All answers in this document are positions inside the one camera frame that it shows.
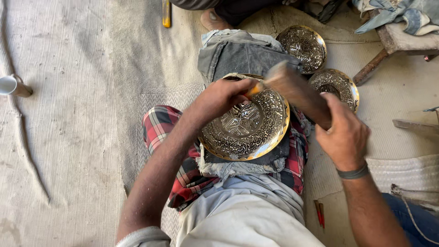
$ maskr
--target engraved brass plate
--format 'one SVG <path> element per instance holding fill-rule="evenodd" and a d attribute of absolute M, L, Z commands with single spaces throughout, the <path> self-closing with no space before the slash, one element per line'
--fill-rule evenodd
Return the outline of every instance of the engraved brass plate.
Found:
<path fill-rule="evenodd" d="M 322 37 L 307 26 L 290 26 L 276 38 L 288 54 L 303 63 L 302 74 L 312 74 L 324 67 L 326 44 Z"/>
<path fill-rule="evenodd" d="M 288 130 L 290 108 L 277 91 L 265 90 L 248 105 L 235 105 L 207 124 L 198 137 L 204 148 L 226 160 L 252 160 L 271 151 Z"/>
<path fill-rule="evenodd" d="M 354 82 L 345 73 L 336 69 L 324 69 L 315 73 L 308 81 L 318 91 L 335 94 L 356 113 L 360 104 L 360 95 Z"/>

